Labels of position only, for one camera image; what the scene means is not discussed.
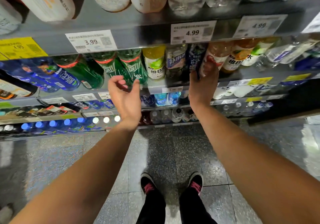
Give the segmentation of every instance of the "tiled floor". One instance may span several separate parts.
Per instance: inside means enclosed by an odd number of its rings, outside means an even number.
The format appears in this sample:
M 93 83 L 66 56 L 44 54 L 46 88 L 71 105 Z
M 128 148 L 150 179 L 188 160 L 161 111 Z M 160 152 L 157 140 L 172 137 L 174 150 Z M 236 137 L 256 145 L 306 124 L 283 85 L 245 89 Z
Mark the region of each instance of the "tiled floor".
M 320 180 L 320 125 L 304 120 L 249 127 L 250 135 Z M 39 141 L 0 143 L 0 206 L 17 211 L 61 172 L 86 153 L 104 133 L 54 136 Z M 261 223 L 226 173 L 200 125 L 140 130 L 95 223 L 134 224 L 145 196 L 139 184 L 144 171 L 165 196 L 166 223 L 181 223 L 178 196 L 194 171 L 204 176 L 201 198 L 219 223 Z

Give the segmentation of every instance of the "black sneaker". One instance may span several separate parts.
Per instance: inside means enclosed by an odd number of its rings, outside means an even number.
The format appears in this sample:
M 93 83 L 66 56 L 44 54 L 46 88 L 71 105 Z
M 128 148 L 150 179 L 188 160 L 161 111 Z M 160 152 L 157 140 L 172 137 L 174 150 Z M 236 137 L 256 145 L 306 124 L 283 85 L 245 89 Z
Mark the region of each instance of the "black sneaker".
M 141 174 L 140 184 L 142 191 L 147 195 L 150 191 L 155 190 L 157 187 L 149 174 L 146 172 Z
M 189 177 L 188 188 L 194 188 L 198 194 L 201 193 L 203 186 L 203 177 L 199 172 L 194 172 Z

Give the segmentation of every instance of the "speckled floor tile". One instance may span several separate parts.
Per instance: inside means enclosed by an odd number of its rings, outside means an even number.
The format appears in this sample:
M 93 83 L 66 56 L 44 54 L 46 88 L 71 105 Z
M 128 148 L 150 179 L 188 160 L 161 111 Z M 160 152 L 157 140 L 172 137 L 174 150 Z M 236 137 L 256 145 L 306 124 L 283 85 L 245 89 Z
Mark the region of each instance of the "speckled floor tile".
M 0 167 L 0 206 L 13 203 L 14 209 L 18 212 L 27 203 L 25 197 L 29 164 L 27 144 L 26 141 L 15 141 L 1 142 L 1 145 L 1 151 L 5 151 L 3 154 L 5 159 L 0 159 L 0 161 L 5 164 Z
M 178 202 L 175 195 L 177 173 L 172 137 L 161 131 L 153 134 L 142 132 L 142 135 L 145 138 L 133 139 L 129 147 L 129 191 L 141 191 L 140 175 L 147 172 L 153 177 L 166 202 L 175 204 Z
M 83 145 L 84 135 L 55 135 L 40 140 L 40 149 Z
M 178 127 L 173 127 L 172 129 L 173 129 L 172 134 L 173 136 L 176 136 L 176 137 L 197 136 L 197 135 L 204 136 L 206 134 L 201 124 L 178 126 Z
M 102 137 L 106 135 L 105 131 L 89 132 L 84 135 L 83 153 L 87 153 Z
M 110 194 L 94 224 L 129 224 L 128 194 Z
M 236 223 L 228 185 L 203 187 L 200 197 L 207 212 L 217 223 Z
M 237 224 L 262 224 L 262 221 L 238 191 L 235 185 L 230 185 L 231 198 Z
M 135 224 L 144 205 L 146 196 L 143 192 L 129 193 L 129 223 Z M 168 205 L 165 207 L 165 223 L 181 224 L 179 207 Z
M 51 183 L 63 171 L 75 163 L 83 154 L 83 146 L 66 146 L 38 151 L 29 165 L 31 170 L 26 180 L 26 196 L 30 200 Z
M 110 191 L 110 194 L 128 193 L 129 192 L 129 177 L 128 177 L 128 154 L 125 156 L 118 176 Z
M 227 174 L 206 136 L 174 137 L 178 182 L 187 184 L 194 171 L 202 173 L 204 186 L 227 184 Z

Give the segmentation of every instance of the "hand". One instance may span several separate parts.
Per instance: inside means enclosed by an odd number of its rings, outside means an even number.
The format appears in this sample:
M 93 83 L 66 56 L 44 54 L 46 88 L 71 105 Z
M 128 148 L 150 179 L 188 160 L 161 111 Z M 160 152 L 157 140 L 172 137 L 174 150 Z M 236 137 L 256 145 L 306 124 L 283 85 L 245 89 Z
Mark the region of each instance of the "hand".
M 108 89 L 122 121 L 128 121 L 137 127 L 141 118 L 139 80 L 135 80 L 131 92 L 127 92 L 128 86 L 123 76 L 113 76 L 108 82 Z
M 200 105 L 210 106 L 218 85 L 219 70 L 215 63 L 206 62 L 203 72 L 206 76 L 200 80 L 195 70 L 190 73 L 189 99 L 193 111 Z

